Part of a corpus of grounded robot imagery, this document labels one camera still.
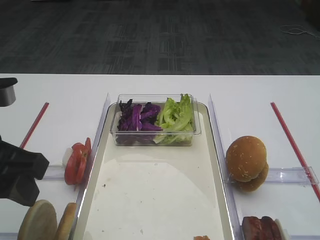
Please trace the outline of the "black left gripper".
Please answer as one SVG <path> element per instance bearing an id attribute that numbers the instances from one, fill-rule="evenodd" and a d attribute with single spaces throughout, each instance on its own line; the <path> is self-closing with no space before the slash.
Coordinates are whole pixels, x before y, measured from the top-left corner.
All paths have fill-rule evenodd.
<path id="1" fill-rule="evenodd" d="M 1 138 L 0 198 L 14 201 L 23 206 L 32 207 L 40 193 L 34 178 L 37 180 L 43 179 L 48 169 L 49 161 L 42 153 L 30 152 L 19 148 L 15 152 L 12 168 L 12 166 L 9 165 L 6 150 L 6 143 Z"/>

